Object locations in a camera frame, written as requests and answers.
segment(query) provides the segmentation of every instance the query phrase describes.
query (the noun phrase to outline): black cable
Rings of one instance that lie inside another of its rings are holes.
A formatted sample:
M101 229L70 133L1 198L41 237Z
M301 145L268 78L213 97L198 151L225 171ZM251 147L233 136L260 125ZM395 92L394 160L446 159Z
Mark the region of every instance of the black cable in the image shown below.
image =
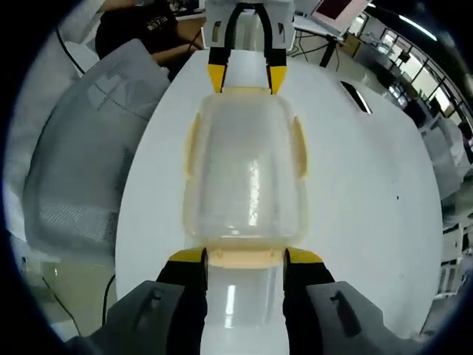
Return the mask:
M106 287L105 287L105 294L103 295L103 307L102 307L102 325L105 325L105 321L106 321L106 299L109 296L109 290L110 290L110 286L113 283L113 280L115 280L115 274L113 274L113 276L110 277L110 281L109 283L106 284Z
M59 299L58 295L54 292L54 290L51 288L50 284L47 283L46 279L44 277L42 277L41 279L43 279L44 283L46 284L46 287L48 287L48 289L51 291L52 293L52 296L56 299L56 301L58 301L59 305L62 307L62 309L64 309L64 311L69 315L69 317L71 317L71 320L72 322L74 323L75 325L75 328L77 329L77 332L79 334L79 336L81 335L81 331L79 331L79 327L77 326L77 323L75 322L75 318L74 316L72 315L71 312L69 312L69 310L66 308L66 306L61 302L61 300Z
M298 32L299 32L299 31L296 31L296 34L294 35L293 49L290 50L289 52L287 52L287 56L288 56L288 57L292 57L294 54L296 54L298 51L300 51L299 47L297 47L297 44L296 44L297 39L299 38L298 35L297 35Z
M338 69L340 67L340 57L338 56L338 48L337 45L335 45L335 54L337 56L337 67L335 68L335 71L338 72Z
M302 46L302 33L301 33L301 35L299 36L299 47L301 48L301 52L302 52L302 54L304 55L305 61L309 61L309 59L307 59L305 49L304 49L304 47Z
M66 48L66 45L64 44L64 41L62 40L62 37L61 37L61 34L59 33L59 29L56 28L56 35L58 36L58 40L59 40L59 43L61 44L61 47L62 49L64 50L64 52L66 53L66 55L69 57L69 59L71 60L71 62L75 65L75 67L77 68L77 70L79 72L81 72L82 74L85 74L84 72L84 69L81 68L81 66L79 65L79 63L77 61L75 61L74 57L72 57L71 53L69 52L69 50L67 50Z
M201 31L201 30L199 29L199 31L195 34L194 39L191 41L191 43L189 43L189 47L188 47L188 49L187 49L187 53L189 53L189 52L191 51L191 48L192 48L192 46L194 45L195 41L199 38L199 36L200 36L200 31Z
M297 53L297 54L293 55L293 58L297 57L298 55L303 55L303 54L306 55L306 54L309 54L309 53L312 53L312 52L316 52L317 50L321 50L322 48L325 48L326 46L328 46L328 44L323 44L320 47L317 47L316 49L304 51L303 53Z
M106 103L106 100L110 100L111 102L113 102L115 105L117 105L118 107L120 107L123 111L126 111L128 113L131 113L132 115L135 115L136 117L146 121L146 122L149 122L149 118L146 118L146 117L143 117L142 115L138 115L136 112L133 112L133 111L130 111L129 109L127 109L125 106L123 106L122 104L119 104L117 101L115 101L110 95L112 94L112 92L117 88L117 86L113 87L109 92L106 92L105 90L103 90L101 87L99 87L96 83L94 83L94 87L96 87L98 89L98 91L102 92L106 98L104 98L101 102L101 105L99 107L101 107L102 105L104 105Z

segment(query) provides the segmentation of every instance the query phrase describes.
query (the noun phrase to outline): transparent plastic container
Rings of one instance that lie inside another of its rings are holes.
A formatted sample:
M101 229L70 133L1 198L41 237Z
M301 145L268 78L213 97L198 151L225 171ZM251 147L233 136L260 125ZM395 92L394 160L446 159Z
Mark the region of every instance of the transparent plastic container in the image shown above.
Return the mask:
M306 152L285 99L266 89L208 96L187 146L183 219L200 245L259 250L258 263L304 234Z

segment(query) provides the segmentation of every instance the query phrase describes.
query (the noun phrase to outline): office chair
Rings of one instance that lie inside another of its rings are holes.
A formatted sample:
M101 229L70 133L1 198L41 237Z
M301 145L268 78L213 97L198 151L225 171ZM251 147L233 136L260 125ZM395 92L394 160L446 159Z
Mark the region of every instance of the office chair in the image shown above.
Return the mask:
M66 91L44 127L25 183L31 247L53 256L113 262L126 177L168 85L135 39Z

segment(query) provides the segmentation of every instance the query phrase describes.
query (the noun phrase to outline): white table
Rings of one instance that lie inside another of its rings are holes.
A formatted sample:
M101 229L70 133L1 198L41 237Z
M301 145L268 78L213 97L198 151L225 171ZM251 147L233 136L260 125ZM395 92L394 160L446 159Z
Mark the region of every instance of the white table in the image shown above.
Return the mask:
M341 36L339 33L336 33L335 30L329 31L326 27L321 26L310 18L295 15L293 24L296 30L312 33L314 35L319 35L323 37L333 37L338 41L343 41L343 36Z
M118 299L156 279L169 256L186 247L184 142L212 94L207 61L207 51L191 57L137 149L118 221ZM262 53L233 51L225 85L266 86L264 63ZM442 240L438 188L421 136L402 111L361 84L355 86L371 115L335 73L293 59L287 65L279 94L300 118L308 155L309 228L297 246L320 255L336 280L375 303L396 334L418 332L436 292ZM284 333L281 315L273 332Z

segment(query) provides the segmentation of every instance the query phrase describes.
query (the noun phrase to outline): monitor screen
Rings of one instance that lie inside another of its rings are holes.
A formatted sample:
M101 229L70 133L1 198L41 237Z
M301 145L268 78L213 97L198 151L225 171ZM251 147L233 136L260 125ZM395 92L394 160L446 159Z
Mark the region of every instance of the monitor screen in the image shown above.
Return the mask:
M320 24L344 34L369 3L368 0L321 0L311 16Z
M411 56L409 55L408 52L402 51L401 54L399 55L399 59L400 59L403 63L406 63L410 58L411 58Z

